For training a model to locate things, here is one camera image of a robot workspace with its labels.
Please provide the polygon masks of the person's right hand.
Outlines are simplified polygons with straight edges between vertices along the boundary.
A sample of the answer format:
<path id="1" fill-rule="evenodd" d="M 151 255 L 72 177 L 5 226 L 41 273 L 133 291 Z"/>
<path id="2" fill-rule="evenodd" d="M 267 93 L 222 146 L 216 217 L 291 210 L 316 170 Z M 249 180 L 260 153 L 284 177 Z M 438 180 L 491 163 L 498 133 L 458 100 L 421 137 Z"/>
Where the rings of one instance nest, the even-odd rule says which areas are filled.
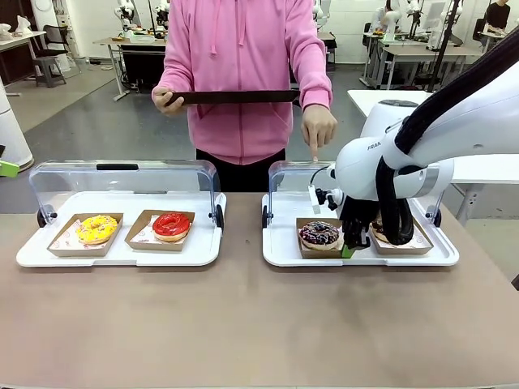
<path id="1" fill-rule="evenodd" d="M 173 117 L 186 110 L 182 97 L 173 100 L 174 91 L 171 88 L 156 86 L 152 90 L 152 101 L 156 108 L 165 116 Z"/>

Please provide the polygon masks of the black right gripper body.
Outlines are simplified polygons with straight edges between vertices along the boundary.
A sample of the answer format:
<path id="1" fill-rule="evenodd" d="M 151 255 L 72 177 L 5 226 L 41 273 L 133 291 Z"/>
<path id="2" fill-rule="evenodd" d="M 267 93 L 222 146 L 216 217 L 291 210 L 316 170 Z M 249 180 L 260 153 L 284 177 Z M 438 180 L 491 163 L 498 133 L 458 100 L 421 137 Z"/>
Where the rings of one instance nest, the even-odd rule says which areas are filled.
<path id="1" fill-rule="evenodd" d="M 339 220 L 342 223 L 344 243 L 348 248 L 368 248 L 371 245 L 367 234 L 379 210 L 378 201 L 345 197 Z"/>

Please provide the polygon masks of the person's left hand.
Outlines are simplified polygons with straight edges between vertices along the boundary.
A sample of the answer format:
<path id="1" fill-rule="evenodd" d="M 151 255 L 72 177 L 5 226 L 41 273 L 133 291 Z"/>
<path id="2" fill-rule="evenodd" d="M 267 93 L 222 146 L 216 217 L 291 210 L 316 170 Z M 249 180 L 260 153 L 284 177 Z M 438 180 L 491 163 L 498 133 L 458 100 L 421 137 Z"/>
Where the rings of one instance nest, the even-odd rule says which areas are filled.
<path id="1" fill-rule="evenodd" d="M 319 160 L 319 150 L 333 139 L 337 120 L 329 109 L 322 105 L 309 105 L 302 112 L 302 135 L 311 151 L 311 160 Z"/>

